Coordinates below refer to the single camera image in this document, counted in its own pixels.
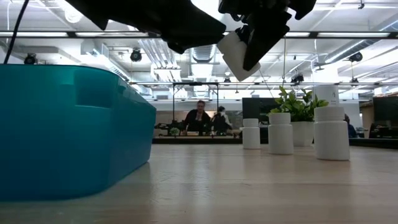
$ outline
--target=table surface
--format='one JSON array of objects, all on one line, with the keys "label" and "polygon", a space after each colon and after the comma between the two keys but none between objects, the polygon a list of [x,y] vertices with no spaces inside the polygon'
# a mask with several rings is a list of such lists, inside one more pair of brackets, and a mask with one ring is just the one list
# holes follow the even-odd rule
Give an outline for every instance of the table surface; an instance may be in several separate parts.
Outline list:
[{"label": "table surface", "polygon": [[0,202],[0,223],[397,223],[398,151],[351,148],[351,162],[240,145],[153,145],[107,191],[60,202]]}]

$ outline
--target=security camera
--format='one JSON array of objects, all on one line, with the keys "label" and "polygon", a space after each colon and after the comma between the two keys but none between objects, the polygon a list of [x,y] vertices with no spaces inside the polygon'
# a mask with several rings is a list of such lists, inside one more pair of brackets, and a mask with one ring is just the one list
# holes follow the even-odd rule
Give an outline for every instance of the security camera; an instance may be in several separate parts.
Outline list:
[{"label": "security camera", "polygon": [[225,78],[224,82],[231,82],[231,79],[230,78]]},{"label": "security camera", "polygon": [[24,64],[25,65],[34,65],[37,63],[37,59],[36,59],[36,54],[35,53],[28,53],[25,60],[24,60]]},{"label": "security camera", "polygon": [[139,49],[139,48],[133,49],[133,50],[132,50],[132,53],[131,53],[131,55],[130,55],[130,59],[131,59],[133,62],[139,62],[139,61],[141,61],[141,59],[142,59],[141,49]]},{"label": "security camera", "polygon": [[350,62],[360,62],[360,61],[362,61],[362,59],[363,59],[363,56],[362,56],[361,52],[357,52],[357,53],[349,56],[349,58],[348,58],[348,60]]},{"label": "security camera", "polygon": [[292,76],[292,81],[291,83],[294,83],[295,85],[298,85],[300,83],[304,82],[304,76],[303,74],[299,73],[297,75]]},{"label": "security camera", "polygon": [[350,81],[350,83],[359,83],[358,78],[352,78]]}]

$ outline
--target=overhead pipe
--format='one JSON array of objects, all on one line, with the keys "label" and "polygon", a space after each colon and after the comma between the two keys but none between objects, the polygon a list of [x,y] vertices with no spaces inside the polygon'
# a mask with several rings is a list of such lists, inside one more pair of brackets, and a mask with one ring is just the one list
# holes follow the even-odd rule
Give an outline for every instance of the overhead pipe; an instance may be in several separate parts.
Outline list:
[{"label": "overhead pipe", "polygon": [[167,66],[166,66],[166,62],[163,60],[163,57],[162,57],[162,52],[160,52],[160,50],[155,46],[156,45],[156,42],[155,42],[155,40],[149,40],[148,41],[150,44],[149,44],[149,47],[156,53],[155,54],[155,56],[156,56],[156,58],[160,61],[160,63],[162,64],[162,68],[166,68]]},{"label": "overhead pipe", "polygon": [[[6,43],[4,43],[3,41],[0,41],[0,49],[3,50],[4,53],[6,53],[7,50],[8,50],[8,45],[7,45]],[[18,58],[18,59],[21,60],[22,62],[25,60],[24,57],[22,57],[22,56],[20,56],[20,55],[18,55],[18,54],[15,54],[15,52],[11,53],[11,56],[13,56],[13,57],[15,57],[15,58]]]},{"label": "overhead pipe", "polygon": [[157,59],[155,53],[153,52],[152,48],[150,47],[150,43],[147,42],[147,40],[138,40],[140,43],[141,47],[144,49],[146,54],[149,57],[149,60],[156,65],[157,68],[161,68],[162,64],[161,62]]},{"label": "overhead pipe", "polygon": [[[390,22],[388,25],[385,25],[384,23],[378,25],[375,28],[376,31],[380,32],[397,32],[398,31],[398,19],[395,18],[395,21]],[[340,60],[343,60],[363,49],[366,47],[369,47],[377,42],[379,42],[381,39],[369,39],[369,40],[353,40],[349,42],[348,44],[345,44],[344,46],[340,47],[339,49],[335,50],[334,52],[328,54],[324,58],[325,63],[335,63]]]},{"label": "overhead pipe", "polygon": [[167,67],[173,67],[172,60],[170,58],[169,51],[168,51],[169,48],[165,48],[164,41],[163,40],[156,41],[156,47],[158,49],[162,49],[164,59],[167,61]]},{"label": "overhead pipe", "polygon": [[169,49],[169,47],[167,46],[167,43],[166,43],[166,42],[164,42],[164,44],[165,44],[165,46],[167,47],[167,49],[169,50],[169,54],[170,54],[170,58],[172,59],[173,67],[174,67],[174,68],[178,68],[177,60],[175,59],[175,54],[174,54],[174,52],[173,52],[171,49]]},{"label": "overhead pipe", "polygon": [[[381,31],[381,32],[397,32],[398,31],[398,14],[390,17],[386,21],[380,23],[373,30]],[[340,60],[346,59],[349,56],[369,47],[377,42],[380,39],[371,39],[371,40],[352,40],[351,42],[343,45],[337,50],[326,54],[324,57],[320,57],[319,65],[323,65],[325,63],[336,63]],[[306,63],[301,63],[300,66],[296,67],[297,70],[305,70],[309,67]]]},{"label": "overhead pipe", "polygon": [[201,47],[195,47],[192,50],[192,58],[199,63],[208,63],[214,57],[216,45],[206,45]]},{"label": "overhead pipe", "polygon": [[390,52],[393,52],[393,51],[395,51],[395,50],[398,50],[398,46],[395,46],[395,47],[393,47],[393,48],[391,48],[391,49],[389,49],[389,50],[387,50],[387,51],[385,51],[385,52],[383,52],[383,53],[381,53],[381,54],[378,54],[378,55],[376,55],[376,56],[374,56],[374,57],[372,57],[372,58],[369,58],[369,59],[367,59],[367,60],[365,60],[365,61],[360,61],[359,63],[357,63],[357,64],[355,64],[355,65],[352,65],[352,66],[350,66],[349,68],[344,69],[344,70],[341,71],[340,73],[347,72],[347,71],[349,71],[349,70],[352,70],[352,69],[355,68],[355,67],[358,67],[358,66],[360,66],[360,65],[364,65],[364,64],[366,64],[366,62],[368,62],[368,61],[371,61],[371,60],[373,60],[373,59],[375,59],[375,58],[378,58],[378,57],[382,57],[383,55],[388,54],[388,53],[390,53]]}]

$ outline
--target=white plastic bottle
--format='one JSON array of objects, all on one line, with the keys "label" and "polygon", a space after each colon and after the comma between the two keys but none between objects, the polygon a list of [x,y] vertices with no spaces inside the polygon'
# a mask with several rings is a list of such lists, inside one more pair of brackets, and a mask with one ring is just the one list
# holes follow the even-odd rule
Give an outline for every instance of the white plastic bottle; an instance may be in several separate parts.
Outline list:
[{"label": "white plastic bottle", "polygon": [[230,32],[221,39],[217,43],[217,47],[223,54],[225,63],[239,82],[254,74],[261,67],[260,63],[257,63],[252,69],[250,69],[250,71],[243,69],[243,61],[247,45],[241,41],[235,32]]},{"label": "white plastic bottle", "polygon": [[257,118],[243,119],[243,149],[260,149],[260,128]]},{"label": "white plastic bottle", "polygon": [[314,133],[317,159],[349,160],[348,128],[343,107],[315,108]]},{"label": "white plastic bottle", "polygon": [[271,154],[293,154],[293,127],[290,113],[269,115],[268,145]]}]

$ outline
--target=exposed ductwork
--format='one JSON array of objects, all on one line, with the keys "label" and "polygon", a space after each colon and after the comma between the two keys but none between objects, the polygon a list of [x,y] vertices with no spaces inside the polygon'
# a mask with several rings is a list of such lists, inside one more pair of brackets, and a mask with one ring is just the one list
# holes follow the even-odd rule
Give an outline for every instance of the exposed ductwork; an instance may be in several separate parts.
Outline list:
[{"label": "exposed ductwork", "polygon": [[206,45],[201,47],[195,47],[192,50],[192,57],[194,61],[198,63],[209,63],[216,52],[216,45]]},{"label": "exposed ductwork", "polygon": [[[382,29],[377,29],[378,31],[381,32],[397,32],[398,31],[398,20],[390,23],[389,25],[383,27]],[[365,49],[366,47],[369,47],[370,45],[373,45],[377,42],[379,42],[379,39],[371,39],[371,40],[353,40],[350,43],[340,47],[336,51],[328,54],[324,61],[325,63],[335,63],[340,60],[343,60],[345,58],[348,58],[349,56],[355,54],[356,52],[359,52],[360,50]]]},{"label": "exposed ductwork", "polygon": [[20,55],[27,55],[35,53],[40,60],[45,60],[46,64],[61,63],[61,64],[79,64],[80,61],[74,56],[66,53],[58,47],[51,46],[19,46],[15,48],[15,53]]},{"label": "exposed ductwork", "polygon": [[[126,82],[136,82],[132,78],[129,72],[125,71],[123,67],[112,58],[109,57],[109,49],[104,44],[101,47],[97,47],[92,40],[84,41],[80,45],[80,52],[82,55],[91,55],[95,57],[97,62],[105,66],[110,72],[115,73]],[[140,85],[131,85],[140,95],[152,96],[152,90]]]},{"label": "exposed ductwork", "polygon": [[[2,53],[3,51],[4,51],[4,56],[6,55],[6,52],[7,52],[7,50],[8,50],[8,45],[6,44],[6,43],[4,43],[3,41],[0,41],[0,53]],[[24,60],[25,60],[25,58],[24,57],[21,57],[20,55],[18,55],[18,54],[15,54],[15,52],[13,52],[13,53],[11,53],[11,58],[15,58],[16,60],[20,60],[22,63],[24,62]]]},{"label": "exposed ductwork", "polygon": [[[376,26],[373,30],[381,31],[381,32],[397,32],[398,31],[398,14],[390,17],[388,20],[382,22],[378,26]],[[371,39],[371,40],[353,40],[344,46],[340,47],[339,49],[331,52],[325,56],[318,58],[318,63],[313,62],[308,66],[308,63],[301,63],[298,67],[294,70],[302,71],[313,65],[324,65],[330,63],[336,63],[340,60],[348,58],[349,56],[359,52],[360,50],[369,47],[380,40],[378,39]]]},{"label": "exposed ductwork", "polygon": [[138,40],[138,43],[156,68],[178,68],[174,53],[163,40]]}]

